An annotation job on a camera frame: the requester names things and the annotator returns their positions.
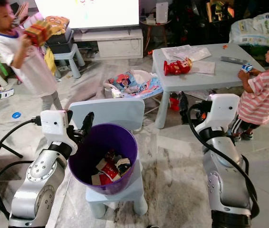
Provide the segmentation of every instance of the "sneaker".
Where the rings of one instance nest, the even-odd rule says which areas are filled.
[[[252,134],[243,133],[242,138],[244,140],[253,140],[254,136],[253,136],[253,133]]]
[[[240,142],[241,141],[241,136],[233,136],[233,139],[235,142]]]

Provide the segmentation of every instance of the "blue toy ring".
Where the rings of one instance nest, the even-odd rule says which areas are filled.
[[[20,116],[21,116],[21,113],[19,113],[19,112],[13,113],[13,115],[12,115],[12,117],[13,117],[14,119],[17,119],[17,118],[19,118]]]

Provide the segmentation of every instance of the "child's arm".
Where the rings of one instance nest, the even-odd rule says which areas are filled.
[[[242,81],[243,84],[243,88],[246,92],[248,93],[253,93],[254,91],[252,90],[251,86],[248,83],[248,80],[250,78],[250,74],[249,73],[245,73],[244,71],[239,71],[238,73],[238,78],[240,78],[240,80]]]
[[[250,71],[250,75],[254,75],[254,76],[257,76],[257,75],[260,74],[260,73],[261,73],[261,71],[255,69],[255,68],[253,68],[253,69]]]
[[[21,42],[20,48],[14,55],[13,61],[11,63],[11,66],[15,67],[16,69],[21,68],[27,55],[28,47],[32,45],[31,40],[27,37],[26,34],[20,38],[20,42]]]

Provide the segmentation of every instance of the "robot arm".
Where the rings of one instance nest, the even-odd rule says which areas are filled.
[[[89,113],[80,130],[68,125],[71,111],[43,111],[41,126],[48,141],[38,158],[29,166],[22,186],[14,195],[9,218],[11,228],[45,227],[53,206],[56,190],[65,176],[67,160],[77,151],[88,134],[93,113]]]
[[[208,176],[207,187],[213,228],[248,228],[251,218],[256,216],[256,205],[253,215],[250,205],[252,189],[248,186],[252,184],[250,182],[251,185],[248,185],[248,180],[239,170],[246,170],[246,161],[237,152],[231,138],[225,134],[228,124],[236,114],[238,102],[239,97],[236,95],[215,94],[210,96],[210,101],[195,105],[206,114],[202,123],[195,128],[191,126],[191,129],[194,134],[198,134],[196,137],[204,146],[208,144],[208,147],[203,148],[203,167]],[[216,150],[234,161],[234,164],[217,154]]]

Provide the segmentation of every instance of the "purple trash bin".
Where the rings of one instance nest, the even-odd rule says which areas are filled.
[[[92,185],[91,175],[96,173],[96,165],[110,149],[114,149],[123,158],[129,158],[130,170],[111,184]],[[127,186],[134,171],[137,154],[135,138],[127,129],[116,124],[104,123],[91,128],[76,154],[70,156],[69,167],[81,183],[104,195],[113,195]]]

